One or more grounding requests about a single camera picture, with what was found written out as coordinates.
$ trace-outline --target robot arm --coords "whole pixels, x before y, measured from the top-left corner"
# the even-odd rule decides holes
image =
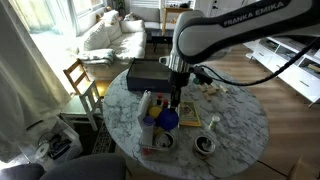
[[[219,59],[232,45],[272,35],[320,36],[319,9],[320,0],[262,0],[214,18],[200,11],[182,13],[170,56],[160,58],[171,69],[171,104],[179,104],[192,65]]]

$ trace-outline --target white marble table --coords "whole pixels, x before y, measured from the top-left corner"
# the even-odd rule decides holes
[[[222,72],[219,74],[232,79]],[[220,90],[209,103],[190,78],[189,85],[182,89],[181,100],[195,102],[202,127],[180,126],[179,147],[172,161],[142,159],[138,145],[141,129],[136,119],[142,93],[128,91],[126,75],[127,70],[109,86],[103,105],[104,121],[117,145],[144,167],[174,178],[216,179],[244,171],[264,152],[268,122],[256,97],[246,88],[224,85],[229,92]],[[218,115],[221,121],[215,131],[208,131],[206,127],[212,115]],[[207,161],[197,159],[192,153],[194,139],[199,135],[211,137],[216,144],[214,156]]]

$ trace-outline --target tin can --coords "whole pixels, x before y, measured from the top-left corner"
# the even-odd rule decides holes
[[[163,132],[156,136],[155,144],[157,147],[171,149],[174,146],[175,139],[169,132]]]
[[[209,159],[215,150],[215,144],[213,140],[207,136],[199,136],[194,140],[193,154],[201,159]]]

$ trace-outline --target cable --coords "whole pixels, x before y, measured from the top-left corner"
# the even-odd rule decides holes
[[[319,44],[319,43],[320,43],[320,38],[315,39],[308,46],[303,48],[298,54],[296,54],[293,58],[291,58],[290,61],[288,61],[286,64],[284,64],[279,70],[277,70],[273,74],[271,74],[271,75],[269,75],[269,76],[267,76],[267,77],[265,77],[263,79],[260,79],[260,80],[257,80],[257,81],[253,81],[253,82],[249,82],[249,83],[238,83],[238,82],[228,81],[226,79],[223,79],[221,76],[219,76],[219,74],[217,74],[214,70],[210,69],[209,67],[207,67],[205,65],[199,65],[199,66],[208,69],[209,71],[214,73],[220,79],[220,80],[218,80],[216,78],[212,78],[213,80],[221,81],[221,82],[224,82],[226,84],[230,84],[230,85],[234,85],[234,86],[253,86],[253,85],[264,83],[264,82],[269,81],[270,79],[278,76],[280,73],[282,73],[284,70],[286,70],[289,66],[291,66],[293,63],[295,63],[297,60],[299,60],[313,46],[315,46],[316,44]]]
[[[282,173],[282,172],[274,169],[273,167],[269,166],[268,164],[266,164],[266,163],[264,163],[264,162],[262,162],[262,161],[259,161],[259,160],[258,160],[258,162],[261,163],[261,164],[263,164],[263,165],[265,165],[265,166],[268,167],[269,169],[277,172],[278,174],[281,174],[281,175],[284,176],[284,177],[288,177],[286,174],[284,174],[284,173]]]

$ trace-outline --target black box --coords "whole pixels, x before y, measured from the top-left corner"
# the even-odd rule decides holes
[[[170,69],[157,59],[134,59],[128,74],[129,91],[152,91],[170,93]]]

